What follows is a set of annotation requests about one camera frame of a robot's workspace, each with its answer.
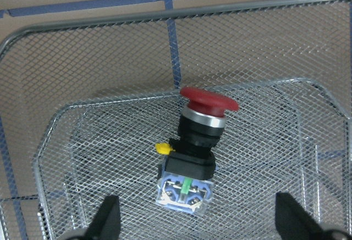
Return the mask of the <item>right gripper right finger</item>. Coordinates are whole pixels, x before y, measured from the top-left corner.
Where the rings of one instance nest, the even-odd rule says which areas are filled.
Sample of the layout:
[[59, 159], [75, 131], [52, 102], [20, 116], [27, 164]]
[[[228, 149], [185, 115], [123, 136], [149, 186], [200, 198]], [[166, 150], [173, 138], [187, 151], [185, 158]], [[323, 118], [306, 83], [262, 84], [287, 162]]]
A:
[[326, 231], [287, 192], [276, 193], [275, 227], [281, 239], [328, 239]]

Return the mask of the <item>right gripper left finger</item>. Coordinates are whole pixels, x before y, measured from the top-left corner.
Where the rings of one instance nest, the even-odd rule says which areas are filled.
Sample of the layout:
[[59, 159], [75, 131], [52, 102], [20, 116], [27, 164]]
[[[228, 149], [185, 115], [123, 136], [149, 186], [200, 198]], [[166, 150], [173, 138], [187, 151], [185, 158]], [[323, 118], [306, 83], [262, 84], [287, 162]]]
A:
[[119, 197], [106, 196], [92, 222], [84, 233], [84, 239], [118, 239], [120, 235]]

